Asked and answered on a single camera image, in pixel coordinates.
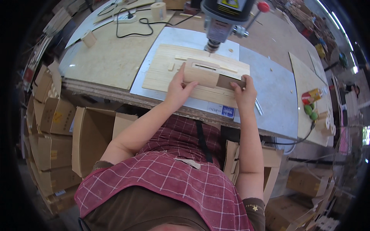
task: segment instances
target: plastic bottle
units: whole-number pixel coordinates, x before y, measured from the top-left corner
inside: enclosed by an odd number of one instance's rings
[[[302,102],[304,105],[312,104],[313,102],[323,98],[325,95],[328,94],[328,92],[329,91],[326,86],[322,88],[315,88],[302,94]]]

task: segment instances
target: red knob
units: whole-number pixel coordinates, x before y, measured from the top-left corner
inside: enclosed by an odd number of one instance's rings
[[[270,11],[270,6],[267,4],[267,2],[265,1],[262,1],[262,2],[259,2],[258,5],[257,5],[258,9],[261,11],[261,12],[269,12]]]

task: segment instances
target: woman's arm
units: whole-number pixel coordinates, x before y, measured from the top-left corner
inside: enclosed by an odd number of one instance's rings
[[[263,154],[254,114],[257,91],[254,88],[253,79],[248,75],[243,77],[246,79],[243,91],[238,84],[230,83],[235,91],[241,123],[239,175],[235,186],[242,200],[250,197],[263,200]]]
[[[135,156],[152,138],[164,122],[177,111],[188,99],[198,82],[191,82],[184,87],[185,63],[181,66],[168,86],[166,99],[137,119],[112,140],[100,160],[117,164]]]

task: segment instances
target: drill press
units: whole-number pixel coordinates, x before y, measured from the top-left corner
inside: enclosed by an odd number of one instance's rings
[[[261,12],[268,12],[266,2],[258,3],[259,12],[244,28],[242,25],[249,19],[249,13],[256,0],[203,0],[201,9],[206,15],[204,29],[207,31],[208,42],[205,51],[214,53],[229,35],[234,34],[239,38],[247,37],[247,29],[256,20]]]

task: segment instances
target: brown shirt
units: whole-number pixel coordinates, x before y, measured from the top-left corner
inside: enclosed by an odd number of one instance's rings
[[[112,166],[111,163],[98,161],[93,171]],[[248,198],[243,200],[243,204],[254,230],[264,231],[263,201]],[[186,203],[140,186],[121,190],[91,211],[84,221],[91,230],[150,230],[161,224],[188,225],[196,230],[209,230],[197,211]]]

